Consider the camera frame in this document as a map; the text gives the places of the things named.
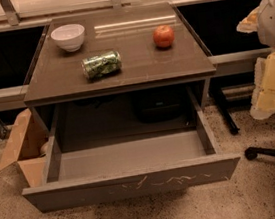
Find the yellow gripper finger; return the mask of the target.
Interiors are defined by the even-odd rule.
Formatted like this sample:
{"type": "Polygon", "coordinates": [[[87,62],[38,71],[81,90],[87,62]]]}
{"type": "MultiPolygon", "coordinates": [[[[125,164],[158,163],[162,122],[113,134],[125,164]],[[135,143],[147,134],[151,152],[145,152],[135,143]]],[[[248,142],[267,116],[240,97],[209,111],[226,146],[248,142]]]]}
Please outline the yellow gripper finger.
{"type": "Polygon", "coordinates": [[[266,58],[259,57],[254,71],[255,89],[250,115],[254,119],[264,120],[275,113],[275,51],[266,58]]]}
{"type": "Polygon", "coordinates": [[[241,33],[253,33],[258,29],[258,7],[252,10],[243,20],[236,26],[237,31],[241,33]]]}

